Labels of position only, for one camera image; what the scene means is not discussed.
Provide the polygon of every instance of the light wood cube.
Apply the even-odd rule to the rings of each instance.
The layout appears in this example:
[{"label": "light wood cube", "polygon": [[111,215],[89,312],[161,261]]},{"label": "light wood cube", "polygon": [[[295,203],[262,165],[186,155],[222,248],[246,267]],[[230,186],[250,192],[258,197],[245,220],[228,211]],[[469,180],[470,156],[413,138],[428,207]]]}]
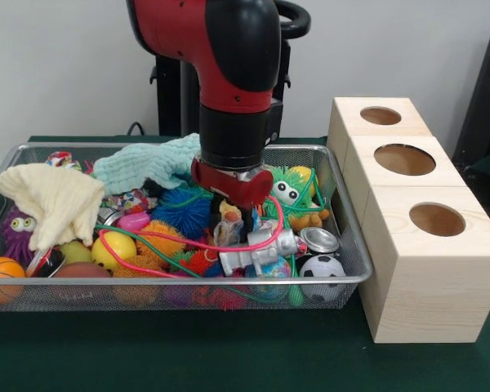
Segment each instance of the light wood cube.
[{"label": "light wood cube", "polygon": [[408,98],[335,98],[327,147],[343,168],[351,136],[430,136],[430,131]]},{"label": "light wood cube", "polygon": [[360,224],[372,186],[466,186],[433,136],[351,136],[343,178]]},{"label": "light wood cube", "polygon": [[376,343],[477,339],[490,310],[490,220],[468,188],[374,186],[362,229],[374,274],[359,290]]}]

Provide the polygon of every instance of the metal basket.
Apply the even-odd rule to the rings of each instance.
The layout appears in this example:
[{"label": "metal basket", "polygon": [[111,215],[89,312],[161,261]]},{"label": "metal basket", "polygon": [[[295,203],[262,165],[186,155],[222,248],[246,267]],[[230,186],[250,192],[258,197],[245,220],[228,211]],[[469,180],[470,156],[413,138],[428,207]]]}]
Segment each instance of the metal basket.
[{"label": "metal basket", "polygon": [[[69,151],[79,162],[94,162],[119,151],[123,144],[28,143],[13,149],[0,172],[23,163],[44,162],[54,151]],[[9,278],[0,279],[5,293],[11,286],[22,287],[21,294],[0,305],[0,311],[70,310],[202,310],[202,309],[295,309],[284,292],[312,284],[315,296],[304,296],[298,309],[340,309],[358,283],[372,273],[372,262],[356,221],[341,172],[330,150],[317,145],[271,145],[264,160],[275,166],[307,166],[316,171],[319,188],[332,214],[324,228],[340,242],[340,256],[347,276],[340,278]],[[1,225],[11,201],[0,195],[0,256],[5,252]],[[248,299],[265,290],[281,296],[276,301]],[[330,301],[324,301],[321,293]]]}]

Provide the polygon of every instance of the blue spiky ball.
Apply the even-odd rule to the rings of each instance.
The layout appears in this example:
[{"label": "blue spiky ball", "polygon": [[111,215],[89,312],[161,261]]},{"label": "blue spiky ball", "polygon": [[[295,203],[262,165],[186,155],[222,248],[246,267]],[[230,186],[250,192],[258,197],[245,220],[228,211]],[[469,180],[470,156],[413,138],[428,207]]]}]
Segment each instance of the blue spiky ball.
[{"label": "blue spiky ball", "polygon": [[186,238],[197,240],[209,226],[211,199],[200,188],[176,188],[163,192],[151,218],[175,227]]}]

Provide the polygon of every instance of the circular hole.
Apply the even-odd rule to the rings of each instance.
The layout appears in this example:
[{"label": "circular hole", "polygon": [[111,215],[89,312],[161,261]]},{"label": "circular hole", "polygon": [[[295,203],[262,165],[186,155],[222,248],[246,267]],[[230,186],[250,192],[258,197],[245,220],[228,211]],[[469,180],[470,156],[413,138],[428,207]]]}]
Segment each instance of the circular hole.
[{"label": "circular hole", "polygon": [[461,234],[466,226],[458,212],[442,204],[418,204],[410,210],[409,216],[421,230],[440,237]]},{"label": "circular hole", "polygon": [[423,176],[435,169],[430,154],[412,145],[382,145],[374,158],[385,169],[406,176]]},{"label": "circular hole", "polygon": [[401,121],[401,114],[388,108],[365,108],[361,111],[361,117],[377,125],[394,125]]}]

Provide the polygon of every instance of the white wall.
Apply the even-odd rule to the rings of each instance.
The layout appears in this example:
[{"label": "white wall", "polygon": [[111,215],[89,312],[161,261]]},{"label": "white wall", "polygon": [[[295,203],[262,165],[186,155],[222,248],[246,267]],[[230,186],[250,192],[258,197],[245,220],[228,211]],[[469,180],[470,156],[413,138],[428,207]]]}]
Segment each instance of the white wall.
[{"label": "white wall", "polygon": [[[410,96],[450,152],[490,34],[490,0],[299,0],[283,134],[327,132],[333,96]],[[123,0],[0,2],[0,160],[31,135],[157,129],[152,56]]]}]

